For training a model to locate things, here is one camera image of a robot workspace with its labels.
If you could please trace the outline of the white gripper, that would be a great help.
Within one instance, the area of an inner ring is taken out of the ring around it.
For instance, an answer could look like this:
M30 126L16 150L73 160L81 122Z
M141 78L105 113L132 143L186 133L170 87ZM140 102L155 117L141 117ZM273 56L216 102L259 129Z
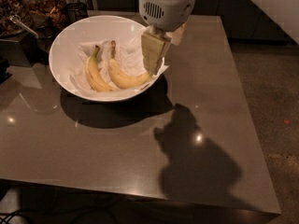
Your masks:
M195 0L138 1L139 13L149 25L141 35L143 64L150 74L156 75L170 43L176 46L181 43ZM171 38L165 32L171 32Z

